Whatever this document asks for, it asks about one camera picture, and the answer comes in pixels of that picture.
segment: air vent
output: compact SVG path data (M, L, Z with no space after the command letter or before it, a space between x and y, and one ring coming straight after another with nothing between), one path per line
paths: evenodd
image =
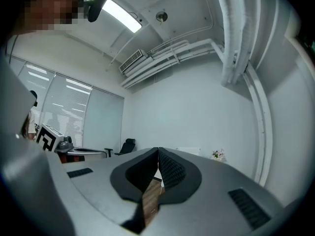
M233 190L228 194L253 230L270 220L270 217L243 189Z
M85 168L85 169L81 169L81 170L77 170L77 171L70 171L67 172L69 178L73 178L73 177L79 177L88 173L93 172L90 168Z
M130 67L143 56L147 57L148 55L144 51L139 49L119 67L120 71L123 73L128 67Z

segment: white wall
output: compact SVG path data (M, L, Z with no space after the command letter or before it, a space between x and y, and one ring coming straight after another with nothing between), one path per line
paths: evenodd
M210 157L224 149L228 164L253 177L257 130L253 104L244 83L235 90L220 85L222 62L216 55L173 67L173 75L132 95L131 133L138 149L199 147Z
M9 52L12 47L12 40L13 38L8 44ZM118 71L119 64L114 63L108 69L111 58L106 55L102 56L98 51L72 38L63 35L51 35L50 33L20 35L12 54L122 96L127 105L130 102L130 92L120 86L124 78ZM126 140L124 134L130 130L129 111L132 111L132 108L127 105L124 105L123 112L122 141Z
M298 24L292 15L290 6L280 0L275 34L257 71L273 126L273 155L265 187L283 205L304 194L315 163L315 82L309 70L314 66L308 67L285 37L287 29Z

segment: office chair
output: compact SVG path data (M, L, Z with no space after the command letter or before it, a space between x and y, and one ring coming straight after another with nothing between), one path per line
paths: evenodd
M123 144L122 149L120 150L119 153L115 153L115 155L124 155L127 153L130 153L133 151L134 147L135 147L135 139L127 139L126 142ZM105 148L104 150L108 151L108 156L111 157L111 148Z

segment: ceiling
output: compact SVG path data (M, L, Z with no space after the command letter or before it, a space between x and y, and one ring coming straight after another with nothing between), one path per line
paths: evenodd
M86 21L68 31L67 34L100 49L112 58L129 41L116 58L119 62L124 62L137 49L148 52L166 40L191 30L210 27L213 23L210 30L192 34L183 39L191 43L209 37L218 42L224 39L222 12L218 0L208 0L213 23L206 0L113 1L126 11L135 13L138 16L137 20L142 20L142 29L137 33L132 33L122 23L102 10L96 22ZM160 23L156 20L156 14L159 11L165 11L168 14L166 22Z

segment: ceiling vent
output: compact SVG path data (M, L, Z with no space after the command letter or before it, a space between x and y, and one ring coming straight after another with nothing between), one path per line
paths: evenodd
M144 61L148 55L143 50L138 50L134 54L132 54L120 67L119 70L121 73L126 74L131 69L133 69L136 65L140 64Z

